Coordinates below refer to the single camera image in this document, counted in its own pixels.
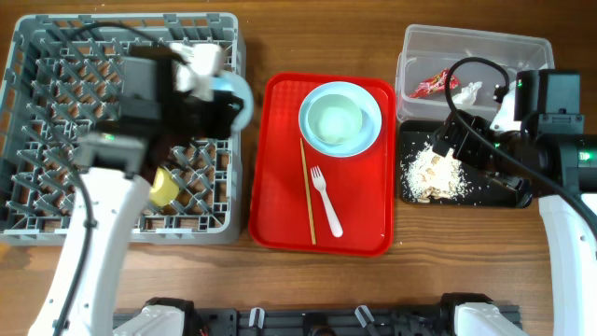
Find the light green bowl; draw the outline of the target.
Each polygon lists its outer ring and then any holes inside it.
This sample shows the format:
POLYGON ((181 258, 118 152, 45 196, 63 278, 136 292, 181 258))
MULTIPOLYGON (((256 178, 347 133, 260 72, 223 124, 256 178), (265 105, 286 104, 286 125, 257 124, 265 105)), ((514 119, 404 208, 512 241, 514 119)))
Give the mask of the light green bowl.
POLYGON ((254 114, 254 97, 246 80, 236 73, 221 71, 213 78, 211 84, 214 91, 229 91, 233 96, 239 98, 241 110, 231 124, 233 133, 240 133, 251 122, 254 114))

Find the wooden chopstick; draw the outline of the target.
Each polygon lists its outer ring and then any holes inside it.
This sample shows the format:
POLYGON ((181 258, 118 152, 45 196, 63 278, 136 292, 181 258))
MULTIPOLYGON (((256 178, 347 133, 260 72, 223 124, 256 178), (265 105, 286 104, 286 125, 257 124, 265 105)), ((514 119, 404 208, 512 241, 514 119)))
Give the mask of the wooden chopstick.
POLYGON ((300 145, 301 166, 302 166, 302 173, 303 173, 303 180, 304 180, 304 187, 305 187, 305 194, 306 194, 311 241, 312 241, 312 245, 316 245, 316 243, 317 243, 316 233, 315 233, 315 227, 314 227, 314 221, 313 221, 313 215, 312 215, 312 199, 311 199, 310 186, 309 186, 309 177, 308 177, 308 173, 307 173, 307 161, 306 161, 304 143, 303 143, 302 138, 300 138, 300 140, 299 140, 299 145, 300 145))

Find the white plastic fork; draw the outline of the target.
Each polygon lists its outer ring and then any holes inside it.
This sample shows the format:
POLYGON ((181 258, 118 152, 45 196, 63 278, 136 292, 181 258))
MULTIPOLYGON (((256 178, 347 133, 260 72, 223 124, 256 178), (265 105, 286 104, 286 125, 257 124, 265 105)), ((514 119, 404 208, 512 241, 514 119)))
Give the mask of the white plastic fork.
POLYGON ((312 175, 312 183, 321 195, 331 233, 334 237, 340 238, 343 235, 343 228, 340 224, 340 220, 335 212, 332 202, 327 195, 326 181, 323 173, 318 166, 312 167, 310 172, 312 175))

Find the food scraps pile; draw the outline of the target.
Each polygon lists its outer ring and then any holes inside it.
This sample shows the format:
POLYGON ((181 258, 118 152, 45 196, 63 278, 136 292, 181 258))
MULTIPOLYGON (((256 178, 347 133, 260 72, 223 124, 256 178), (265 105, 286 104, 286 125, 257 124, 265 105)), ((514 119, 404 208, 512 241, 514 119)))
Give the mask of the food scraps pile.
POLYGON ((455 201, 469 192, 469 183, 460 161, 438 155, 427 142, 420 149, 413 149, 400 162, 401 187, 407 199, 416 203, 430 203, 432 200, 455 201))

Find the light blue plate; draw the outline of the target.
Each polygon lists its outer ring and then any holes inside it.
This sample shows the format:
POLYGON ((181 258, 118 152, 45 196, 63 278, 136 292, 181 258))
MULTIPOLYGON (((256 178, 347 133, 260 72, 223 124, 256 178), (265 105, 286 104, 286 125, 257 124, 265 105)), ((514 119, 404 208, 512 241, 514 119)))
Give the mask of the light blue plate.
POLYGON ((364 88, 345 81, 333 81, 316 87, 304 98, 298 111, 298 125, 309 145, 318 152, 335 158, 348 158, 368 150, 377 140, 382 129, 380 106, 364 88), (361 109, 363 123, 359 134, 340 145, 329 145, 315 137, 307 122, 308 108, 312 102, 327 94, 341 94, 351 98, 361 109))

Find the white napkin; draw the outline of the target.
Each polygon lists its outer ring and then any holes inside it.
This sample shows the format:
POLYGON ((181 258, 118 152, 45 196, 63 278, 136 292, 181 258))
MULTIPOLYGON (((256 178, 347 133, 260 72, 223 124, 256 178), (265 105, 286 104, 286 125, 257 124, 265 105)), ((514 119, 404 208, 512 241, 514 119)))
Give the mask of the white napkin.
POLYGON ((452 101, 456 105, 471 106, 477 100, 477 93, 482 87, 482 82, 470 82, 467 86, 462 87, 461 92, 452 96, 452 101))

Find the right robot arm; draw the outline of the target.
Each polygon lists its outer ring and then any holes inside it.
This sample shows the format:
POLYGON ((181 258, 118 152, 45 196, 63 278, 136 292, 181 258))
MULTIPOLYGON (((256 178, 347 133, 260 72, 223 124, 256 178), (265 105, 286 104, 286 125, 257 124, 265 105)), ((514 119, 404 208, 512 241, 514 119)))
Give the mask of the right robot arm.
POLYGON ((596 137, 584 132, 579 89, 577 72, 520 72, 512 109, 518 130, 498 132, 450 104, 433 147, 529 182, 548 237, 556 335, 596 332, 596 137))

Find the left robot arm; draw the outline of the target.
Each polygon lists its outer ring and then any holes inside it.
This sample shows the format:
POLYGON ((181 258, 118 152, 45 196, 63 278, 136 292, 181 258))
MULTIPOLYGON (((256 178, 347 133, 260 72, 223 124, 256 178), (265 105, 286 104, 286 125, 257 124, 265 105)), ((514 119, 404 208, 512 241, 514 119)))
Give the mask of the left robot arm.
POLYGON ((226 139, 253 106, 246 82, 215 44, 135 47, 124 60, 118 116, 79 139, 76 199, 33 335, 204 335, 191 301, 153 298, 115 326, 118 281, 136 219, 170 150, 226 139))

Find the green bowl with scraps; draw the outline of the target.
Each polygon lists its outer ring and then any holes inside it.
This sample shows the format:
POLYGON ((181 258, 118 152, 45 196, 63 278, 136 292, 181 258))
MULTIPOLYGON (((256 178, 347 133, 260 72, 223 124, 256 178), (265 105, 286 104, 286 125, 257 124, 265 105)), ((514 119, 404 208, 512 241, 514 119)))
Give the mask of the green bowl with scraps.
POLYGON ((363 115, 351 98, 341 94, 327 94, 312 102, 308 108, 307 122, 320 141, 340 145, 359 134, 363 115))

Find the red snack wrapper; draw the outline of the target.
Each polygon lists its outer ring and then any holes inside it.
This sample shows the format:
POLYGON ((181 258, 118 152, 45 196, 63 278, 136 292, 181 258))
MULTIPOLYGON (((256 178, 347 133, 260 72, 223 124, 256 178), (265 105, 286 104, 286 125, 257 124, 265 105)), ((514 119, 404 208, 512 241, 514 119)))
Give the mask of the red snack wrapper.
POLYGON ((449 69, 445 68, 432 77, 423 80, 414 92, 409 95, 409 98, 424 98, 435 93, 444 92, 446 89, 446 78, 448 73, 449 69))

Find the yellow plastic cup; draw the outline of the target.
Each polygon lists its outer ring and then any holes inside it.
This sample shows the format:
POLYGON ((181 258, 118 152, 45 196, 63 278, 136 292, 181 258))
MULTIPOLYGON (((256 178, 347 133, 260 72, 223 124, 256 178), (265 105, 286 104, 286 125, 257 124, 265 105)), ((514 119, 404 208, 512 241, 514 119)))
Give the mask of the yellow plastic cup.
POLYGON ((172 200, 178 196, 180 188, 173 180, 171 174, 159 168, 155 174, 153 186, 149 193, 149 201, 157 207, 168 205, 172 200))

